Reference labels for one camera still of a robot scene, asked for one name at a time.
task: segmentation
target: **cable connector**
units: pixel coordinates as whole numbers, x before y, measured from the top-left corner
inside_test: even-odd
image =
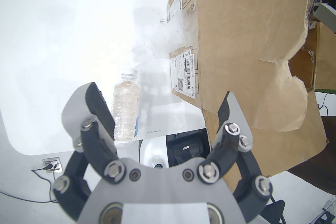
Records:
[[[43,168],[43,170],[49,170],[49,169],[52,169],[52,167],[53,167],[52,164],[48,164],[45,168]]]

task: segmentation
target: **bottle cap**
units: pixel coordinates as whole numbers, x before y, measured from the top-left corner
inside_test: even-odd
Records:
[[[121,72],[121,77],[126,79],[136,79],[138,71],[134,69],[123,69]]]

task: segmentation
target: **power outlet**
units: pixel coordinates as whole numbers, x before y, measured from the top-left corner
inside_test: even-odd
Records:
[[[62,165],[61,165],[60,158],[44,158],[42,160],[42,163],[44,167],[46,167],[48,164],[52,164],[52,168],[46,169],[47,173],[53,173],[53,172],[61,173],[62,172]]]

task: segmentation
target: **metal bolt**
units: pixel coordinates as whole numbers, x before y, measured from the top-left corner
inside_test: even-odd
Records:
[[[68,190],[69,185],[70,185],[70,178],[68,176],[62,175],[56,179],[52,188],[59,191],[60,194],[63,194]]]
[[[208,178],[214,177],[216,174],[215,169],[210,165],[206,164],[204,166],[204,175],[207,176]]]
[[[259,181],[259,188],[265,192],[265,191],[269,191],[270,190],[270,184],[268,183],[268,181],[261,179]]]
[[[194,174],[191,169],[184,169],[182,173],[182,177],[184,178],[185,181],[191,182],[194,178]]]
[[[82,124],[83,128],[91,128],[92,127],[92,121],[91,120],[85,120]]]
[[[230,124],[229,125],[229,130],[232,132],[232,133],[236,133],[238,131],[238,127],[235,125],[235,124]]]
[[[120,173],[119,166],[116,164],[112,164],[108,169],[108,175],[111,178],[115,178],[119,173]]]
[[[246,147],[249,144],[249,140],[247,137],[240,136],[239,140],[241,145],[243,145],[244,147]]]
[[[237,136],[240,134],[240,128],[236,123],[227,123],[224,129],[231,135]]]
[[[271,182],[268,178],[264,176],[257,176],[255,178],[255,187],[258,192],[263,196],[269,196],[271,194]]]
[[[140,179],[141,176],[141,171],[138,168],[134,168],[133,170],[131,170],[131,172],[129,173],[129,179],[132,182],[136,182],[137,180]]]
[[[56,189],[57,191],[61,191],[65,187],[66,187],[66,181],[64,180],[56,180],[54,182],[54,189]]]

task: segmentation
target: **barcode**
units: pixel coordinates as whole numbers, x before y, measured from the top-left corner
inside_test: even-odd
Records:
[[[183,79],[181,78],[177,79],[177,87],[180,91],[183,91]]]
[[[191,89],[190,85],[190,59],[186,59],[186,72],[187,72],[187,89]]]

